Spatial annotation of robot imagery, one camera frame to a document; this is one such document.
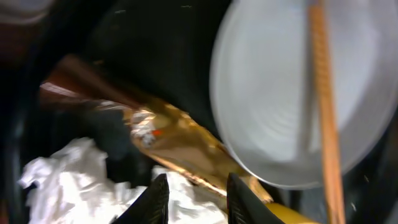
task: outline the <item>food wrapper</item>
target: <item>food wrapper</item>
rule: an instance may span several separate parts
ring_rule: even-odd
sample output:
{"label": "food wrapper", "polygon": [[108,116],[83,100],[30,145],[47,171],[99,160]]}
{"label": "food wrapper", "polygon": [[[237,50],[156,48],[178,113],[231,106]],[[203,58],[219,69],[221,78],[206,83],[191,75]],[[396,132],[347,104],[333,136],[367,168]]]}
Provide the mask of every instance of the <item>food wrapper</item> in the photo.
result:
{"label": "food wrapper", "polygon": [[[67,71],[65,68],[68,67],[65,65],[73,67],[73,71]],[[79,77],[79,73],[84,73],[84,78]],[[91,87],[88,88],[88,85],[94,83],[88,82],[90,76],[95,76],[92,78],[94,82],[101,83],[100,89],[109,90],[110,94],[101,93],[95,86],[91,86],[94,90],[90,92]],[[90,71],[89,66],[73,57],[68,63],[61,62],[49,79],[43,82],[40,89],[41,101],[44,105],[56,103],[57,107],[123,110],[124,122],[131,129],[132,142],[153,160],[222,198],[226,198],[228,174],[233,172],[238,174],[264,203],[272,201],[272,197],[262,188],[259,181],[234,161],[222,143],[194,122],[188,114],[129,86],[124,87],[128,93],[119,93],[105,86],[107,82],[99,77]],[[84,81],[84,88],[76,86]],[[127,97],[123,97],[123,102],[116,103],[122,95]],[[95,100],[98,96],[105,100]],[[140,103],[128,100],[130,96],[134,96],[134,100],[137,99]]]}

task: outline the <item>white plate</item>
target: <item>white plate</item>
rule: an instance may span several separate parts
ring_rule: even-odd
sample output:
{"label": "white plate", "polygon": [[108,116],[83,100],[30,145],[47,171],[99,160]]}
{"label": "white plate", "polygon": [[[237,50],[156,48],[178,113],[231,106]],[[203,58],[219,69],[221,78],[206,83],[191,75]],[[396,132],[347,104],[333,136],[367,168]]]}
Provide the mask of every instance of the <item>white plate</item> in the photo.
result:
{"label": "white plate", "polygon": [[[278,187],[322,182],[307,2],[230,5],[211,65],[211,103],[221,138],[249,172]],[[327,4],[341,168],[381,137],[397,106],[394,0]]]}

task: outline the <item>wooden stick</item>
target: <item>wooden stick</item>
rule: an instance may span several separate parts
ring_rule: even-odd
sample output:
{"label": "wooden stick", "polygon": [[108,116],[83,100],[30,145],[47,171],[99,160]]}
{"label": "wooden stick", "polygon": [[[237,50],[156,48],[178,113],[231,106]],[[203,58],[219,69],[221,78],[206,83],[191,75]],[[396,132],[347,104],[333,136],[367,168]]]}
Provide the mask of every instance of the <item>wooden stick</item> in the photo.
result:
{"label": "wooden stick", "polygon": [[322,4],[312,4],[309,9],[315,85],[320,108],[322,129],[323,179],[331,224],[345,223],[343,188],[340,172],[340,150],[335,123],[328,33]]}

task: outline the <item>candy wrapper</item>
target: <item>candy wrapper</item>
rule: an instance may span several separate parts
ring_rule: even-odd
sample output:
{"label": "candy wrapper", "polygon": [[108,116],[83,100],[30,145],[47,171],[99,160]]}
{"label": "candy wrapper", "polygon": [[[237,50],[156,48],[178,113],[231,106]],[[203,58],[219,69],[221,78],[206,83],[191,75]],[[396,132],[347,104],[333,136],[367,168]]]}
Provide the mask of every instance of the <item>candy wrapper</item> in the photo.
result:
{"label": "candy wrapper", "polygon": [[222,143],[188,114],[137,89],[128,87],[125,88],[128,93],[121,93],[98,72],[76,57],[66,57],[43,82],[42,105],[122,110],[133,143],[153,160],[222,198],[226,197],[228,174],[234,172],[264,203],[272,201],[258,180],[242,169]]}

